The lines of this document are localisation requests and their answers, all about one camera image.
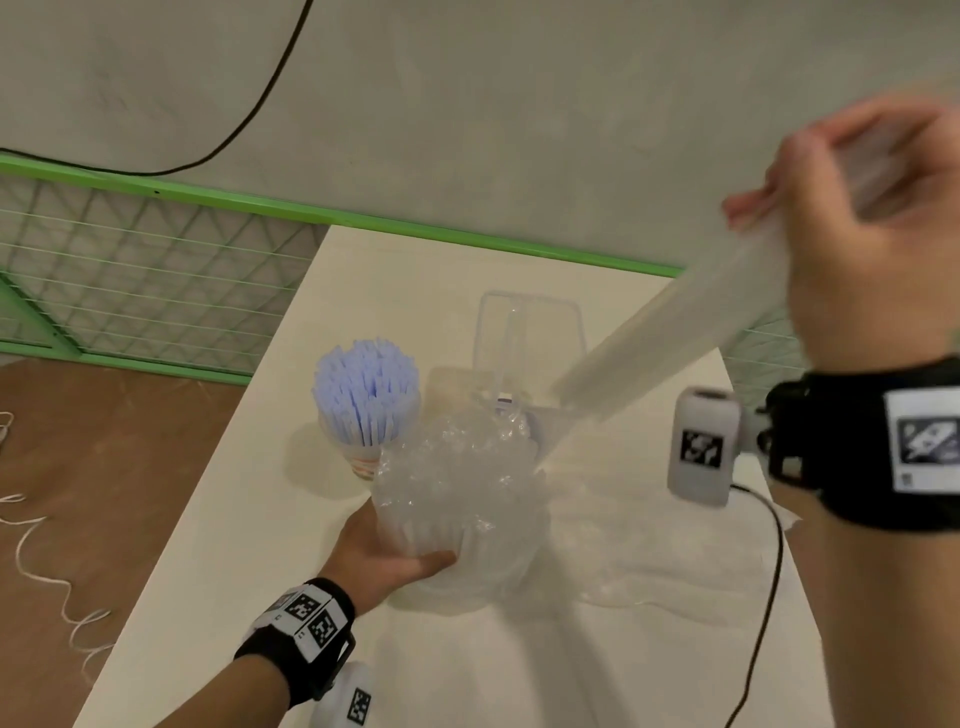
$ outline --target black wire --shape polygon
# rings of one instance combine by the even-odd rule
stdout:
[[[763,620],[760,622],[760,631],[756,634],[754,653],[750,656],[750,663],[747,666],[747,680],[743,686],[743,695],[740,696],[740,702],[736,704],[736,707],[733,709],[733,712],[730,714],[727,722],[724,723],[724,728],[731,728],[733,722],[736,720],[736,717],[739,716],[740,711],[743,710],[743,706],[747,704],[747,698],[750,696],[750,683],[753,682],[754,679],[756,659],[760,655],[760,646],[763,644],[763,638],[767,634],[767,625],[770,624],[770,615],[774,611],[774,600],[777,598],[777,588],[780,586],[780,569],[783,566],[783,523],[780,522],[780,516],[777,515],[777,509],[774,507],[774,504],[770,502],[769,498],[766,498],[745,486],[733,483],[731,488],[736,491],[740,491],[741,493],[746,493],[750,496],[753,496],[763,503],[763,505],[767,507],[767,510],[773,514],[774,521],[777,522],[777,565],[774,567],[774,578],[770,584],[770,595],[767,597],[767,606],[763,611]]]
[[[211,159],[223,152],[230,145],[230,143],[247,128],[247,126],[253,121],[253,118],[263,108],[263,105],[267,102],[267,97],[269,97],[270,92],[274,90],[276,81],[280,78],[280,74],[283,72],[283,68],[286,66],[287,61],[290,60],[290,56],[294,52],[294,47],[297,45],[297,40],[300,38],[300,31],[303,30],[303,25],[306,23],[306,18],[310,14],[310,9],[312,7],[313,0],[304,0],[303,8],[300,10],[300,17],[297,18],[297,25],[294,27],[294,32],[290,35],[290,39],[287,41],[287,47],[283,49],[283,55],[280,56],[280,61],[276,65],[276,69],[274,69],[274,75],[270,77],[270,81],[267,82],[266,87],[260,94],[260,98],[256,100],[256,103],[253,105],[253,108],[250,109],[250,112],[244,117],[243,121],[240,122],[237,128],[230,132],[229,136],[220,142],[220,144],[218,144],[212,152],[209,152],[195,161],[187,162],[186,164],[180,164],[176,167],[171,167],[170,169],[160,169],[156,172],[128,172],[123,169],[94,167],[89,164],[79,164],[78,162],[65,161],[63,159],[44,157],[43,155],[35,155],[30,152],[21,152],[18,149],[9,149],[7,147],[0,147],[0,153],[14,155],[16,157],[23,157],[25,159],[33,159],[35,161],[53,162],[54,164],[62,164],[63,166],[73,167],[74,169],[85,169],[88,172],[106,172],[112,175],[126,175],[127,177],[161,177],[163,175],[172,175],[175,172],[182,172],[186,169],[193,169],[194,167],[199,167],[201,164],[206,164]]]

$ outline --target transparent plastic sheet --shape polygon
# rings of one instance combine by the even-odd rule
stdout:
[[[762,611],[777,555],[769,512],[752,498],[724,509],[628,492],[613,479],[550,475],[550,545],[575,597],[603,607],[655,606],[704,624]],[[797,517],[778,509],[784,528]]]
[[[902,180],[902,131],[876,126],[838,153],[861,214]],[[562,406],[604,420],[786,300],[789,256],[777,207],[712,244],[553,386]]]
[[[549,530],[538,449],[518,409],[483,404],[418,425],[384,447],[371,486],[384,536],[410,555],[452,550],[459,557],[407,587],[407,597],[427,607],[473,608],[519,585]]]

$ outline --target left hand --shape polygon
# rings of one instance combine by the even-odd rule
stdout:
[[[384,544],[377,530],[373,502],[368,498],[347,519],[318,576],[347,592],[359,617],[400,587],[433,576],[456,561],[453,551],[411,557]]]

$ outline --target tabletop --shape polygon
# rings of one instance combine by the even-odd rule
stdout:
[[[367,495],[324,441],[310,396],[317,359],[382,336],[421,380],[471,365],[482,295],[507,290],[576,302],[594,346],[668,279],[528,255],[332,228],[87,699],[75,728],[153,726],[230,659],[251,621],[318,570]],[[610,420],[615,437],[557,457],[601,460],[665,488],[670,425],[690,384],[730,387],[711,352]],[[756,461],[736,476],[766,493]],[[734,503],[731,508],[748,508]],[[754,504],[750,518],[769,521]],[[771,528],[771,543],[775,536]],[[677,526],[683,532],[684,523]],[[657,608],[560,601],[441,616],[384,605],[354,627],[373,667],[369,726],[723,725],[743,690],[756,623],[704,624]],[[296,709],[284,728],[303,728]],[[826,728],[820,639],[789,554],[738,728]]]

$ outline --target straws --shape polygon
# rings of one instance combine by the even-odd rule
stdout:
[[[420,373],[385,339],[337,347],[317,363],[313,397],[331,437],[373,447],[393,440],[417,417]]]

